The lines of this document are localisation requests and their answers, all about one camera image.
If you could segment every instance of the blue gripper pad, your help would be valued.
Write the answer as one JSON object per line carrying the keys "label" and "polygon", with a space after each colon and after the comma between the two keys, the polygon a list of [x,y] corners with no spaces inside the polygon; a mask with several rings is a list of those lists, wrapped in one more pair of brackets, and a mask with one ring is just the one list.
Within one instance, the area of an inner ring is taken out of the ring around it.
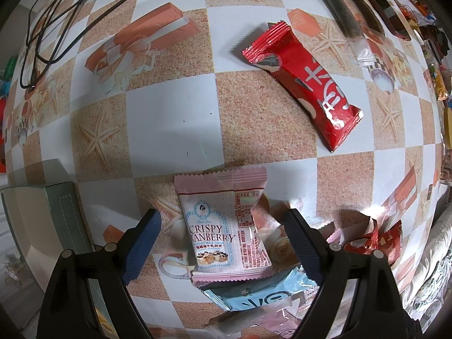
{"label": "blue gripper pad", "polygon": [[153,215],[124,259],[124,268],[121,275],[121,280],[124,285],[127,285],[132,280],[138,278],[138,275],[151,252],[152,246],[160,233],[161,225],[162,218],[160,212],[158,210],[153,210]]}
{"label": "blue gripper pad", "polygon": [[306,275],[309,279],[314,280],[317,285],[320,286],[324,280],[322,273],[322,260],[313,244],[313,241],[311,241],[308,236],[311,228],[301,214],[297,210],[292,212],[293,210],[294,209],[289,210],[284,218],[284,228],[286,230],[286,234],[293,246],[293,249],[295,250],[298,260],[300,260],[306,272]]}

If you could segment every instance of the screw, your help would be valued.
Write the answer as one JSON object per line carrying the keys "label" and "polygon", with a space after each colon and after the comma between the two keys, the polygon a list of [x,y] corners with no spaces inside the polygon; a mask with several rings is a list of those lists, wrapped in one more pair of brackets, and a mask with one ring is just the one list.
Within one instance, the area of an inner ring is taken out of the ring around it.
{"label": "screw", "polygon": [[384,257],[385,257],[385,254],[382,253],[380,250],[375,250],[375,251],[373,252],[373,255],[374,255],[376,258],[384,258]]}
{"label": "screw", "polygon": [[329,244],[329,248],[336,252],[342,250],[342,247],[340,246],[340,244]]}
{"label": "screw", "polygon": [[116,243],[110,242],[109,244],[106,244],[103,248],[107,252],[112,252],[112,251],[116,250]]}
{"label": "screw", "polygon": [[69,250],[69,249],[64,250],[64,251],[61,253],[61,256],[62,256],[63,258],[68,258],[68,257],[71,256],[71,255],[72,255],[72,250]]}

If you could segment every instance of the checkered tablecloth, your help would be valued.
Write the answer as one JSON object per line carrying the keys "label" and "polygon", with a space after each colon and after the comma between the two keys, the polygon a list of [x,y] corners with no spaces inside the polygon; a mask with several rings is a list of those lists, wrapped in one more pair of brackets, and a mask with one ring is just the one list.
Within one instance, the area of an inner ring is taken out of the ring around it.
{"label": "checkered tablecloth", "polygon": [[[65,0],[60,11],[74,1]],[[65,45],[116,1],[86,1]],[[85,67],[89,56],[131,22],[168,2],[196,24],[198,33],[148,51],[145,69],[123,75],[104,90]],[[346,2],[358,13],[351,0]],[[294,9],[308,13],[320,29],[309,36],[294,27],[299,40],[364,113],[333,154],[286,90],[241,55],[268,22],[291,24],[288,13]],[[44,57],[62,26],[58,21],[48,30]],[[399,80],[391,94],[356,64],[322,0],[128,0],[50,67],[40,86],[48,105],[23,146],[18,139],[25,97],[18,84],[22,52],[5,110],[10,183],[76,182],[89,233],[100,246],[114,231],[135,226],[149,207],[158,208],[162,232],[129,291],[156,337],[203,339],[210,338],[203,326],[221,309],[187,279],[190,252],[174,173],[264,164],[269,199],[297,203],[312,226],[332,221],[336,228],[347,228],[361,221],[351,210],[381,212],[414,168],[417,197],[400,214],[403,250],[393,269],[403,289],[432,224],[442,145],[420,45],[386,33],[402,68],[395,73]],[[259,328],[242,335],[253,333],[272,337]]]}

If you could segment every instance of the red candy bar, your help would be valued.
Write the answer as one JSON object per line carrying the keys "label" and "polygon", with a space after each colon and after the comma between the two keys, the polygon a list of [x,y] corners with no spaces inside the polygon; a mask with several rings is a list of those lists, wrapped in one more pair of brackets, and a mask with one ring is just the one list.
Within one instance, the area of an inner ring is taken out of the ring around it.
{"label": "red candy bar", "polygon": [[331,152],[362,119],[326,70],[280,21],[243,51],[257,67],[270,72],[309,112]]}

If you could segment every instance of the nutrition label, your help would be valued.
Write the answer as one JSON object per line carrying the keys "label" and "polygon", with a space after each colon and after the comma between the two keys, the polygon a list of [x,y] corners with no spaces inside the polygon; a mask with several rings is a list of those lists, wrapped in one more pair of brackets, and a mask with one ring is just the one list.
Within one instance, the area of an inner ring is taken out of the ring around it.
{"label": "nutrition label", "polygon": [[236,217],[239,228],[254,225],[251,208],[259,199],[259,191],[236,192]]}
{"label": "nutrition label", "polygon": [[270,265],[270,260],[259,248],[260,239],[251,216],[251,208],[259,198],[259,191],[236,192],[236,217],[239,225],[238,237],[244,268],[260,268]]}

